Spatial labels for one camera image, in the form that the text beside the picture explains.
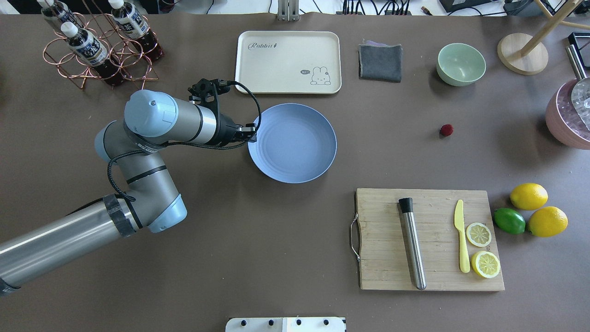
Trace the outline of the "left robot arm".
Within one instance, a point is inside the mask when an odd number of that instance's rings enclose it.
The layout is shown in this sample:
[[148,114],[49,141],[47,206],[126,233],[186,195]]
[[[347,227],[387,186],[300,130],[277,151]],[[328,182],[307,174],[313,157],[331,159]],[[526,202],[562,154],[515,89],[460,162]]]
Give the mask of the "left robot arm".
[[232,86],[244,88],[234,80],[203,78],[188,89],[189,101],[134,92],[124,119],[110,122],[94,141],[114,193],[3,243],[2,296],[139,229],[158,233],[183,221],[185,203],[160,152],[175,145],[229,150],[255,142],[261,116],[242,125],[219,111],[219,95]]

